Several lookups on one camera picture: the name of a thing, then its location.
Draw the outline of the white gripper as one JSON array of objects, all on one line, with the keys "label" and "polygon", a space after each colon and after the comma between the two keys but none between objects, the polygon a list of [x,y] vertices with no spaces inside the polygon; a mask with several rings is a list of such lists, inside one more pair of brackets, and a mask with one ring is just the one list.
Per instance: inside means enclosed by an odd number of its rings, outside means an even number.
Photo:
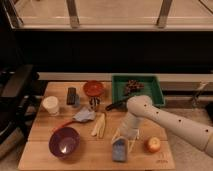
[{"label": "white gripper", "polygon": [[122,136],[126,138],[133,138],[128,140],[128,153],[131,153],[133,150],[135,142],[139,139],[139,126],[140,126],[140,119],[137,118],[135,115],[127,112],[126,116],[124,117],[119,129],[116,130],[115,134],[111,139],[111,144],[113,144],[117,139]]}]

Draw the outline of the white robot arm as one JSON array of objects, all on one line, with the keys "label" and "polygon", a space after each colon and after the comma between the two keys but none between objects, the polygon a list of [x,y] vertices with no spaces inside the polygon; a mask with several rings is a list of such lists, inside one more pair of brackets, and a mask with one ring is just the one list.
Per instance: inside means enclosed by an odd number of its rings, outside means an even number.
[{"label": "white robot arm", "polygon": [[134,140],[139,134],[140,120],[147,118],[213,158],[213,127],[161,110],[147,95],[129,98],[126,107],[127,113],[112,140],[118,137]]}]

